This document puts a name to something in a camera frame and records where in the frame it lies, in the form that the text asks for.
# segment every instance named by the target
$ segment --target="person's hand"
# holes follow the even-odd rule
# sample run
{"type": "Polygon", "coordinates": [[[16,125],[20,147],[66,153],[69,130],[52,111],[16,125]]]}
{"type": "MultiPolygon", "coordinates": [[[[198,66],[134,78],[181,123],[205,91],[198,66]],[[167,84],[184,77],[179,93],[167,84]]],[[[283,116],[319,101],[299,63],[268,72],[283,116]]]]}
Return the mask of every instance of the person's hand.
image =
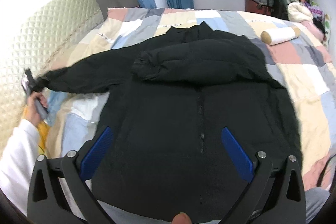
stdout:
{"type": "Polygon", "coordinates": [[[27,112],[24,118],[31,122],[35,127],[37,127],[42,119],[40,114],[37,112],[35,99],[39,99],[40,103],[44,107],[48,107],[48,104],[47,99],[40,92],[33,92],[31,96],[27,99],[27,112]]]}
{"type": "Polygon", "coordinates": [[[186,213],[179,213],[174,217],[171,224],[192,224],[192,222],[186,213]]]}

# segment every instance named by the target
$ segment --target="cylindrical pillow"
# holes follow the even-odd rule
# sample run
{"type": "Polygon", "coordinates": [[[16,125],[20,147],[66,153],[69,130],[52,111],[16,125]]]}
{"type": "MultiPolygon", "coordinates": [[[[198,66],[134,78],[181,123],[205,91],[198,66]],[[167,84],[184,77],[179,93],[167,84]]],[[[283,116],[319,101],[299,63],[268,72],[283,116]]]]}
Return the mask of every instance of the cylindrical pillow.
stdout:
{"type": "Polygon", "coordinates": [[[279,44],[300,35],[298,27],[286,27],[278,29],[267,29],[261,33],[261,40],[268,45],[279,44]]]}

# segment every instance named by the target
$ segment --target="blue gripper pad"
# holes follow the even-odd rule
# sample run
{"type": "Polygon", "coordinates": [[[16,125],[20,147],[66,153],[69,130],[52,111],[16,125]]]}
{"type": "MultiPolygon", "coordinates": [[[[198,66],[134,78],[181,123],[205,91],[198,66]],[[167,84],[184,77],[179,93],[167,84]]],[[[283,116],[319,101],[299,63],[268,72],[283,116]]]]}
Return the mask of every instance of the blue gripper pad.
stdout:
{"type": "Polygon", "coordinates": [[[254,176],[253,162],[227,127],[222,130],[222,143],[240,177],[251,183],[254,176]]]}
{"type": "Polygon", "coordinates": [[[91,146],[87,154],[83,157],[80,163],[79,177],[82,181],[89,180],[96,172],[98,165],[105,156],[108,148],[112,144],[113,133],[111,128],[106,127],[98,139],[91,146]]]}

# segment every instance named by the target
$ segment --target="metal screw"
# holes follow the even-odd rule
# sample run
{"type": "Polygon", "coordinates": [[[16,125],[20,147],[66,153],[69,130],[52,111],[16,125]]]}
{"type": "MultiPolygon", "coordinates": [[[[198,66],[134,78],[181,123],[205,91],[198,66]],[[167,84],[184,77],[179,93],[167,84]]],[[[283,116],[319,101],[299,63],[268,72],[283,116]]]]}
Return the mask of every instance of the metal screw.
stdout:
{"type": "Polygon", "coordinates": [[[292,161],[292,162],[295,162],[296,161],[296,157],[294,155],[290,155],[289,156],[289,160],[292,161]]]}
{"type": "Polygon", "coordinates": [[[262,158],[262,159],[263,159],[263,158],[266,158],[266,153],[265,153],[264,151],[259,151],[259,152],[258,152],[258,157],[259,157],[259,158],[262,158]]]}
{"type": "Polygon", "coordinates": [[[45,155],[39,155],[39,156],[37,157],[37,161],[43,161],[43,160],[44,160],[44,157],[45,157],[45,155]]]}
{"type": "Polygon", "coordinates": [[[74,156],[76,156],[76,151],[75,150],[70,150],[68,153],[67,153],[67,156],[69,158],[73,158],[74,156]]]}

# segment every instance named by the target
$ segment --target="pink clothing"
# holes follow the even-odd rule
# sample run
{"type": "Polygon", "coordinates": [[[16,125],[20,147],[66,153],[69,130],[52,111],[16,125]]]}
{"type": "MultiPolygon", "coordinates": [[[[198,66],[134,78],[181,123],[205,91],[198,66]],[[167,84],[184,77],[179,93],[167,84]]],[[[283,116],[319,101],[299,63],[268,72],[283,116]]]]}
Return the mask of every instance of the pink clothing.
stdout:
{"type": "Polygon", "coordinates": [[[315,26],[315,24],[312,21],[302,21],[301,24],[305,26],[314,37],[316,37],[319,41],[323,41],[324,35],[323,33],[315,26]]]}

